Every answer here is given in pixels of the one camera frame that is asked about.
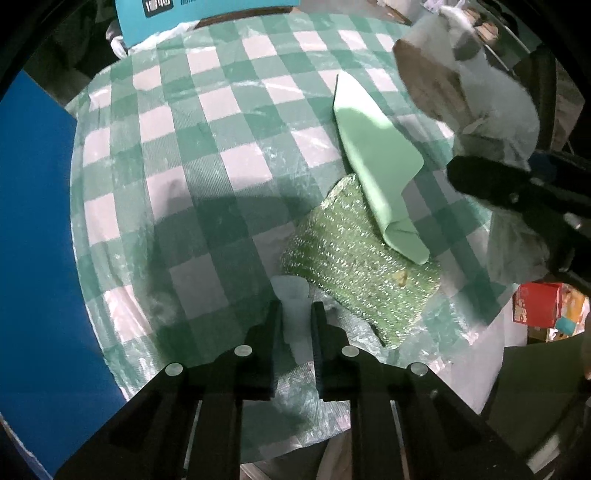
blue panel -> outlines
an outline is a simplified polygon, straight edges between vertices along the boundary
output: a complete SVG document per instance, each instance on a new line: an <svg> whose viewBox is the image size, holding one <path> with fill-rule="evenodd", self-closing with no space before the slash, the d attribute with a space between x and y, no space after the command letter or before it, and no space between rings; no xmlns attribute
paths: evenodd
<svg viewBox="0 0 591 480"><path fill-rule="evenodd" d="M182 22L251 8L299 4L300 0L115 0L117 18L128 47L144 41L156 32L170 30ZM154 14L147 18L145 12L152 6L155 8Z"/></svg>
<svg viewBox="0 0 591 480"><path fill-rule="evenodd" d="M0 411L51 474L124 404L74 263L75 129L22 72L0 102Z"/></svg>

